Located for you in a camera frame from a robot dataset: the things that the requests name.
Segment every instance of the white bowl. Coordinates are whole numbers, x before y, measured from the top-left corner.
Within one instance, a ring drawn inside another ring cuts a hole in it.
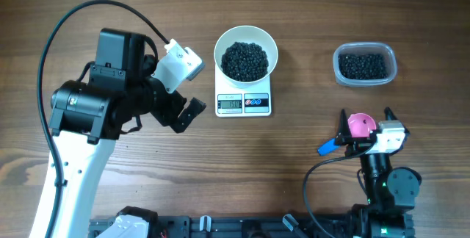
[[[221,72],[223,72],[221,67],[222,55],[224,55],[227,48],[232,46],[235,42],[255,43],[261,46],[261,48],[263,49],[263,51],[266,52],[267,55],[267,74],[263,78],[258,79],[256,81],[241,82],[234,80],[223,73],[225,79],[227,79],[229,83],[234,84],[237,87],[243,87],[258,83],[263,79],[267,78],[278,63],[278,47],[276,46],[276,43],[272,39],[271,35],[269,35],[263,29],[260,29],[255,26],[237,26],[226,31],[222,36],[220,36],[219,40],[215,44],[214,49],[214,60]]]

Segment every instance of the white connector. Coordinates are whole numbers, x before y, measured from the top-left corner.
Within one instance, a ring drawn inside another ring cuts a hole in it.
[[[193,80],[206,66],[203,60],[189,47],[182,48],[174,39],[164,46],[165,55],[152,74],[162,82],[168,93],[173,93],[185,80]]]

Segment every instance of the wooden table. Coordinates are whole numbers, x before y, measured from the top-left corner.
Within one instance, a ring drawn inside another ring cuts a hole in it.
[[[37,113],[37,64],[56,22],[83,1],[0,0],[0,237],[26,237],[32,226],[48,161]],[[122,136],[101,177],[93,217],[127,205],[161,215],[305,212],[301,181],[326,159],[317,148],[335,134],[340,109],[380,120],[389,106],[411,130],[392,164],[411,167],[424,179],[413,210],[417,236],[470,235],[470,0],[117,1],[206,61],[206,69],[179,91],[205,101],[207,109],[183,134],[146,115],[142,131]],[[269,118],[221,119],[214,113],[214,44],[242,24],[266,29],[278,44]],[[94,60],[103,27],[150,35],[164,53],[156,35],[131,13],[82,10],[52,44],[46,105],[55,89]],[[335,82],[333,52],[356,41],[394,49],[399,69],[392,83],[348,88]],[[365,203],[358,168],[358,160],[350,160],[314,174],[308,186],[314,210],[345,212]]]

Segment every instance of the clear plastic container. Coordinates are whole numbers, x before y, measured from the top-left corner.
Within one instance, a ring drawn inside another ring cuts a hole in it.
[[[348,79],[339,70],[338,56],[340,54],[382,54],[388,76],[384,79],[356,80]],[[336,82],[349,87],[370,87],[379,84],[387,84],[397,75],[397,60],[395,53],[390,46],[384,43],[346,43],[339,46],[333,55],[333,69],[335,71]]]

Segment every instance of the kitchen scale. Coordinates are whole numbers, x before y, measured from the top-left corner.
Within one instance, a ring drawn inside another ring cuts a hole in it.
[[[270,76],[246,87],[229,84],[215,68],[215,114],[219,117],[260,117],[271,115]]]
[[[220,64],[234,43],[255,43],[267,55],[267,74],[253,82],[239,82],[226,76]],[[215,114],[219,117],[261,117],[272,111],[270,74],[278,63],[278,47],[271,35],[255,26],[229,29],[215,44]]]

